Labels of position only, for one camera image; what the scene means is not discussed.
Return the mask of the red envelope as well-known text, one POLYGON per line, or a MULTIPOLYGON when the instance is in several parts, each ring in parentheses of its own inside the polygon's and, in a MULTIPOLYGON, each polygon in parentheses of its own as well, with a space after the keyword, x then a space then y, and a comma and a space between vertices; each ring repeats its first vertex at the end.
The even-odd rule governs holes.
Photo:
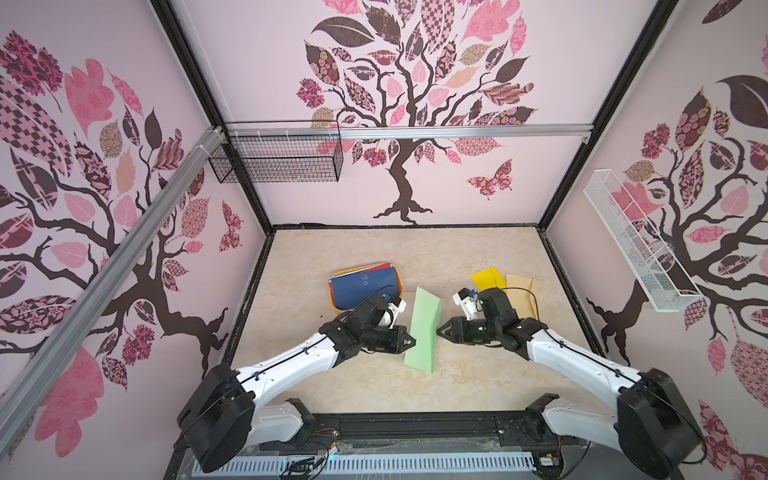
POLYGON ((391 269, 391 268, 393 268, 391 263, 381 263, 381 264, 377 264, 377 265, 366 266, 366 267, 363 267, 363 268, 358 268, 358 269, 354 269, 354 270, 351 270, 351 271, 348 271, 348 272, 340 273, 340 274, 337 274, 334 278, 341 278, 341 277, 345 277, 345 276, 349 276, 349 275, 365 275, 365 274, 368 274, 370 272, 375 272, 375 271, 380 271, 380 270, 388 270, 388 269, 391 269))

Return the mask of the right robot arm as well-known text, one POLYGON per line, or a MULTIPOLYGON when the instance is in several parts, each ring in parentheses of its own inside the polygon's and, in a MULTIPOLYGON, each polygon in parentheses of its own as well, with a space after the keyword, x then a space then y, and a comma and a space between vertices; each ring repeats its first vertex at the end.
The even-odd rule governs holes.
POLYGON ((678 477, 696 449, 708 449, 667 373, 620 365, 570 342, 535 316, 520 316, 504 288, 462 289, 453 300, 462 313, 438 327, 437 336, 453 344, 502 348, 559 373, 602 402, 591 409, 552 396, 538 413, 552 433, 618 450, 654 479, 678 477))

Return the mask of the light green envelope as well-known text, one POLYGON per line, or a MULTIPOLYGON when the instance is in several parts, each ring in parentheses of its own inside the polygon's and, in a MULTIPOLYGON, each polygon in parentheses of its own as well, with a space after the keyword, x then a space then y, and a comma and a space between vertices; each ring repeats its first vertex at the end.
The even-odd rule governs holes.
POLYGON ((405 352, 406 366, 425 373, 434 373, 441 310, 442 300, 438 296, 421 287, 416 289, 409 330, 415 344, 405 352))

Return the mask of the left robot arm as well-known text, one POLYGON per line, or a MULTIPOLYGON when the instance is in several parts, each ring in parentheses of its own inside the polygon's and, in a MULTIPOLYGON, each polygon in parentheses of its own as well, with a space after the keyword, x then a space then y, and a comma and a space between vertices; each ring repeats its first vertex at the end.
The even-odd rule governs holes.
POLYGON ((361 352, 399 355, 414 347, 407 327, 397 323, 406 306, 395 294, 372 294, 279 355, 239 369, 222 363, 209 370, 177 417, 201 470, 212 473, 247 447, 292 441, 311 414, 297 400, 271 401, 300 382, 361 352))

